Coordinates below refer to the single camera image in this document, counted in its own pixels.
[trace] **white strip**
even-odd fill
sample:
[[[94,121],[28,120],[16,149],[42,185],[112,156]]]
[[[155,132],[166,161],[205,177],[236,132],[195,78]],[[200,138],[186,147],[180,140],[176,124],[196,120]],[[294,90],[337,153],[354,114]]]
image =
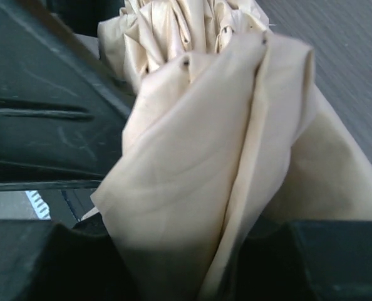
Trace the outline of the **white strip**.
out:
[[[34,212],[37,214],[39,219],[51,219],[49,216],[49,207],[41,198],[37,190],[25,191],[28,199],[34,209]]]

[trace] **gray floor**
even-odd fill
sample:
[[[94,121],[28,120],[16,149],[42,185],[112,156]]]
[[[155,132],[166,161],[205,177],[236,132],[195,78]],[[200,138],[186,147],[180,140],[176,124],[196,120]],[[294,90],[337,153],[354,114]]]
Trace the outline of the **gray floor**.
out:
[[[372,163],[372,0],[257,2],[274,31],[314,45],[317,84]],[[0,218],[35,218],[32,210],[23,193],[0,193]]]

